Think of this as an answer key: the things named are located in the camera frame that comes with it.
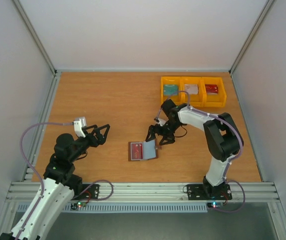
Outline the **brown leather card holder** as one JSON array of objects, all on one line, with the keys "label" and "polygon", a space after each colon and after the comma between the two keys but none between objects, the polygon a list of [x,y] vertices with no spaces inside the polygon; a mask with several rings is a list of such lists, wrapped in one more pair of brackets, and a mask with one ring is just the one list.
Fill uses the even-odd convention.
[{"label": "brown leather card holder", "polygon": [[[134,141],[131,141],[131,142],[128,143],[128,161],[130,161],[130,162],[139,162],[138,160],[137,161],[131,161],[130,160],[130,143],[134,143]],[[159,152],[159,150],[161,149],[161,146],[157,144],[156,147],[157,147],[156,149]]]}]

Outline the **red VIP card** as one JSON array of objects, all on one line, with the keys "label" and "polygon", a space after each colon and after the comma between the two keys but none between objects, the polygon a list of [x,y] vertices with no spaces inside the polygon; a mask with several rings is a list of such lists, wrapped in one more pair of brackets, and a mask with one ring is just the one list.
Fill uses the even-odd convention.
[{"label": "red VIP card", "polygon": [[141,142],[130,143],[130,160],[131,161],[143,160],[143,143]]}]

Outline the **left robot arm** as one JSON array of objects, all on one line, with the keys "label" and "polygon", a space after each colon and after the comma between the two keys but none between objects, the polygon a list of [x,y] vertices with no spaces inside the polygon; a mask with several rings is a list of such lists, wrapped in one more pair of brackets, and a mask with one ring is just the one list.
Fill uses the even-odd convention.
[{"label": "left robot arm", "polygon": [[2,240],[44,240],[60,215],[63,207],[72,199],[80,198],[88,188],[82,178],[75,175],[74,162],[87,153],[88,148],[105,144],[110,125],[86,126],[83,117],[72,122],[77,138],[63,133],[56,139],[54,153],[43,175],[35,174],[40,187],[19,222],[9,233],[2,233]]}]

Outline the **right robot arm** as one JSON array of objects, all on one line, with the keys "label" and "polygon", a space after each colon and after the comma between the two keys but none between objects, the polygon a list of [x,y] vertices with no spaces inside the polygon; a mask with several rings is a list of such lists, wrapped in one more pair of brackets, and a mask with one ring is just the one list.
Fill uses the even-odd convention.
[{"label": "right robot arm", "polygon": [[202,130],[212,159],[203,178],[201,192],[207,199],[215,198],[227,185],[226,175],[230,164],[243,151],[244,141],[232,116],[227,112],[204,112],[187,103],[175,105],[171,99],[163,102],[161,111],[168,120],[155,118],[156,124],[149,126],[146,141],[150,142],[158,135],[162,137],[159,145],[173,144],[176,130],[184,125]]}]

